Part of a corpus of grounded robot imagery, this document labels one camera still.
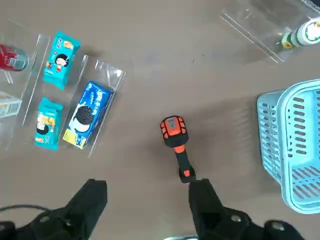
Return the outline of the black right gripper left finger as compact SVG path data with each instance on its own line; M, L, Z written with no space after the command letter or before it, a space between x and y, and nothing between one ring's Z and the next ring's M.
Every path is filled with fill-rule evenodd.
M107 202L107 182L88 179L64 207L49 209L35 204L1 207L1 212L35 209L41 213L22 227L16 227L13 221L1 221L0 238L2 240L88 240Z

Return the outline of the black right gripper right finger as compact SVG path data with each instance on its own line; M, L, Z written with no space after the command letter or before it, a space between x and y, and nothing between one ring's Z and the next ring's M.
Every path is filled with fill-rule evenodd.
M206 178L189 183L188 200L200 240L301 240L291 224L271 219L263 226L240 210L226 207Z

